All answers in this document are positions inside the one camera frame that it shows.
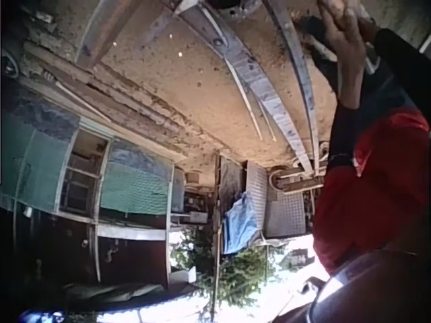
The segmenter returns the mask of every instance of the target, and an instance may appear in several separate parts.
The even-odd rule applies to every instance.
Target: black sleeve
[[[358,110],[344,107],[338,102],[329,139],[327,173],[337,166],[353,167],[356,115]]]
[[[431,124],[431,61],[389,29],[377,33],[374,49]]]

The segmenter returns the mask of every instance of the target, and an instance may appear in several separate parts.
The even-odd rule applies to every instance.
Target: red sleeve
[[[338,167],[325,178],[314,216],[314,248],[329,273],[346,252],[384,246],[428,203],[428,132],[379,133],[362,176]]]

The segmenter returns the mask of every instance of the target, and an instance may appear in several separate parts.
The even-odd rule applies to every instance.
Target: blue cloth
[[[223,220],[223,254],[233,254],[248,246],[258,232],[255,219],[251,196],[244,192]]]

